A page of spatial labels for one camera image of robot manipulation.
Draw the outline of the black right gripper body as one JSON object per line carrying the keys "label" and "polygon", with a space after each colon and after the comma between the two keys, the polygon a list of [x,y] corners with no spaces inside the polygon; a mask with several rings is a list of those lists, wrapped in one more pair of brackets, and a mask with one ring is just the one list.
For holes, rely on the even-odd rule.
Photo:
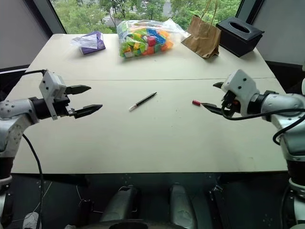
{"label": "black right gripper body", "polygon": [[227,91],[222,100],[222,108],[228,108],[229,111],[239,113],[241,109],[241,104],[236,99],[236,95],[233,92]]}

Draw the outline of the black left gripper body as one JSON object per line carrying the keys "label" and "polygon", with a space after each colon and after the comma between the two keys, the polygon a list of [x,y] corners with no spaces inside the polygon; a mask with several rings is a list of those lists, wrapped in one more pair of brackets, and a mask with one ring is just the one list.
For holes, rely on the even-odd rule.
{"label": "black left gripper body", "polygon": [[74,116],[74,109],[70,107],[70,102],[71,101],[66,93],[64,93],[61,98],[54,98],[53,107],[56,115],[60,117]]}

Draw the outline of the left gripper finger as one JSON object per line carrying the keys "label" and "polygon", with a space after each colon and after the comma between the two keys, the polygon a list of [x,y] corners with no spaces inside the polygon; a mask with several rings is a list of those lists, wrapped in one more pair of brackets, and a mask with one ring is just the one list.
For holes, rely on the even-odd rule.
{"label": "left gripper finger", "polygon": [[86,86],[86,85],[73,85],[73,86],[68,86],[65,90],[66,95],[75,95],[75,94],[81,94],[87,90],[90,90],[91,87]]}
{"label": "left gripper finger", "polygon": [[85,116],[93,114],[94,112],[98,111],[101,108],[102,108],[102,104],[88,105],[88,106],[83,107],[82,109],[74,110],[73,116],[75,119],[85,117]]}

